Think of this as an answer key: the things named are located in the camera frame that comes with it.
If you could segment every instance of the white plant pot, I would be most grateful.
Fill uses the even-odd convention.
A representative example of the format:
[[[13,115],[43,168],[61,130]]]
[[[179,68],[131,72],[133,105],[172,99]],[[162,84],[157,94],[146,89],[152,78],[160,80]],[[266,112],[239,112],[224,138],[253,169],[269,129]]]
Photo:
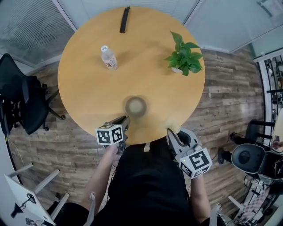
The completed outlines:
[[[177,68],[171,68],[171,69],[172,69],[172,71],[174,71],[175,73],[183,73],[183,71],[180,70],[180,69],[177,69]]]

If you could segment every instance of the bottle label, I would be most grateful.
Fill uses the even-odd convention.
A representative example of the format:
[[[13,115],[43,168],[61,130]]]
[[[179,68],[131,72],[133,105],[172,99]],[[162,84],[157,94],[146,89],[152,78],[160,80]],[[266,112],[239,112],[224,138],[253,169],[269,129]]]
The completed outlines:
[[[109,70],[114,70],[117,68],[117,60],[115,55],[113,55],[110,60],[104,60],[104,63]]]

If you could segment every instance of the frosted glass panel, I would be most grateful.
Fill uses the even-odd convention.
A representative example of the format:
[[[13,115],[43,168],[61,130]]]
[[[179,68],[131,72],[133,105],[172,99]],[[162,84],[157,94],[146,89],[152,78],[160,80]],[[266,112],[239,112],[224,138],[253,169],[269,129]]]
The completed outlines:
[[[283,24],[283,10],[273,15],[258,2],[206,0],[185,26],[201,47],[231,52]]]
[[[198,0],[58,0],[69,18],[78,28],[101,12],[127,6],[157,9],[184,22]]]
[[[74,31],[52,0],[0,1],[0,53],[38,64],[60,55]]]

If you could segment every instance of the person's left arm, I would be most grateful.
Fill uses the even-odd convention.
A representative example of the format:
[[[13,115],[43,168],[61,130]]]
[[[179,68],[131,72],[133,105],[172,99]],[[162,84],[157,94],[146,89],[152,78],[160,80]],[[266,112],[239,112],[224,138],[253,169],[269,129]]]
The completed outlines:
[[[108,180],[110,176],[111,166],[114,161],[114,158],[117,154],[117,144],[113,146],[108,146],[106,151],[100,160],[97,168],[95,169],[91,179],[88,181],[85,189],[81,206],[90,210],[92,200],[90,199],[91,192],[94,192],[96,199],[95,215],[97,214],[103,197],[108,185]]]

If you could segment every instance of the person's right arm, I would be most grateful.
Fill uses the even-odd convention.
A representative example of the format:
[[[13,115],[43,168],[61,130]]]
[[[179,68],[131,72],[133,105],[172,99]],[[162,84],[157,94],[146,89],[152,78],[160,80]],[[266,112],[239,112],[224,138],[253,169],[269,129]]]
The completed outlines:
[[[203,175],[191,180],[191,206],[199,223],[210,217],[210,203],[205,190]]]

